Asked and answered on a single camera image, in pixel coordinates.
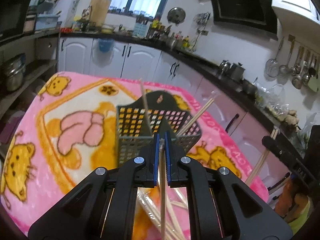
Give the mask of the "yellow green sleeve forearm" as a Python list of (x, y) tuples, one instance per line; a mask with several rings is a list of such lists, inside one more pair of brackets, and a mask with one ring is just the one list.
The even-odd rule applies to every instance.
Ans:
[(293, 235), (295, 235), (305, 224), (310, 210), (311, 202), (308, 196), (296, 194), (294, 198), (295, 205), (284, 218), (289, 224)]

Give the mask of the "person right hand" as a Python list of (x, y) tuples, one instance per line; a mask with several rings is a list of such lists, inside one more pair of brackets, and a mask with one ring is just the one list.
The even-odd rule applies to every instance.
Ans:
[(295, 178), (288, 179), (274, 211), (287, 223), (298, 219), (310, 207), (310, 199), (305, 193), (306, 191)]

